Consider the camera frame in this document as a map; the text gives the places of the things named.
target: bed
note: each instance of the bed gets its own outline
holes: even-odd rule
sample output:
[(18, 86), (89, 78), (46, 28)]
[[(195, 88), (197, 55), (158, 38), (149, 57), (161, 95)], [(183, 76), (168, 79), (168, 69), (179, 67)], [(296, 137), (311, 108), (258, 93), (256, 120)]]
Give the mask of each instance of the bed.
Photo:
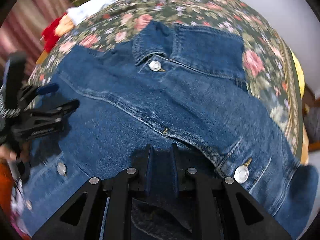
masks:
[(29, 79), (44, 85), (75, 44), (105, 51), (128, 41), (150, 20), (210, 25), (244, 39), (243, 67), (249, 92), (267, 108), (292, 153), (304, 163), (299, 62), (284, 40), (257, 11), (240, 0), (120, 0), (80, 23), (60, 38)]

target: denim jacket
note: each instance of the denim jacket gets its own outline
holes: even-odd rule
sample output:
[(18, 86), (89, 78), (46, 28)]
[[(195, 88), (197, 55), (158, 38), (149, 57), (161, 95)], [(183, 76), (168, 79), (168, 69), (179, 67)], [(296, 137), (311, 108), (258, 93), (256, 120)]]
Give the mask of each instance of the denim jacket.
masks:
[[(153, 174), (158, 186), (150, 203), (188, 228), (188, 211), (159, 186), (170, 180), (166, 151), (178, 142), (195, 168), (239, 180), (296, 238), (307, 223), (318, 175), (299, 164), (266, 108), (248, 94), (243, 50), (242, 38), (231, 33), (153, 21), (105, 53), (73, 47), (52, 78), (60, 94), (42, 103), (78, 98), (80, 107), (63, 134), (34, 142), (38, 161), (25, 186), (33, 208), (23, 214), (30, 232), (89, 177), (105, 179), (129, 167), (147, 143), (159, 152), (155, 173), (162, 167)], [(66, 176), (56, 171), (61, 162)], [(247, 172), (240, 179), (239, 167)], [(157, 237), (156, 230), (149, 234)]]

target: silver button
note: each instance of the silver button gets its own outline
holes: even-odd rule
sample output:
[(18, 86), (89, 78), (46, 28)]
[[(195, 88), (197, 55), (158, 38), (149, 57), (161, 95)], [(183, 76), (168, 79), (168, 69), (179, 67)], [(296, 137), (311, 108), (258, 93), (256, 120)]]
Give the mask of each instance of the silver button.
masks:
[(235, 181), (233, 180), (233, 178), (231, 178), (231, 177), (226, 177), (226, 178), (224, 179), (224, 181), (225, 181), (227, 184), (232, 184), (232, 183), (235, 182)]
[(63, 163), (58, 163), (57, 171), (61, 176), (63, 176), (67, 172), (67, 167)]
[(193, 168), (193, 167), (187, 169), (187, 171), (188, 171), (188, 173), (190, 173), (190, 174), (196, 174), (196, 173), (197, 173), (197, 169), (196, 169), (196, 168)]
[(28, 210), (32, 210), (32, 204), (30, 200), (26, 200), (26, 207)]
[(158, 71), (161, 69), (161, 63), (159, 61), (154, 60), (149, 63), (149, 67), (153, 71)]
[(94, 185), (97, 184), (99, 182), (99, 179), (97, 177), (93, 177), (89, 180), (90, 184)]
[(135, 174), (136, 172), (137, 172), (137, 170), (135, 168), (128, 168), (127, 169), (128, 174)]
[(246, 166), (241, 165), (238, 168), (236, 168), (235, 180), (238, 183), (240, 183), (240, 184), (245, 183), (247, 181), (248, 177), (249, 177), (249, 170)]

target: orange fabric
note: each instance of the orange fabric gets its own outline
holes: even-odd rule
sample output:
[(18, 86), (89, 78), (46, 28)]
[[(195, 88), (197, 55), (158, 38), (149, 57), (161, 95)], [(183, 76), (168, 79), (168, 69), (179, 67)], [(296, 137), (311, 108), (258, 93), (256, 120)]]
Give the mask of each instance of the orange fabric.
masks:
[(12, 187), (13, 178), (11, 171), (6, 163), (0, 163), (0, 206), (8, 218), (11, 214), (10, 201)]

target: metal bolt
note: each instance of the metal bolt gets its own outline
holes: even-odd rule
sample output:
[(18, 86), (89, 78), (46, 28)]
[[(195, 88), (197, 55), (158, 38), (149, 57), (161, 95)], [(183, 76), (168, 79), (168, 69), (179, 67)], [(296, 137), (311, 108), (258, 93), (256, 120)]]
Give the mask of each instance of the metal bolt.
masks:
[(137, 170), (135, 168), (128, 168), (127, 169), (128, 174), (135, 174), (136, 172), (137, 172)]
[(97, 184), (99, 182), (99, 179), (97, 177), (93, 177), (89, 180), (90, 184), (94, 185)]
[(190, 173), (190, 174), (196, 174), (197, 173), (197, 169), (191, 167), (191, 168), (187, 169), (187, 172)]
[(224, 181), (225, 181), (227, 184), (232, 184), (232, 183), (235, 182), (234, 179), (231, 178), (231, 177), (226, 177), (226, 178), (224, 179)]

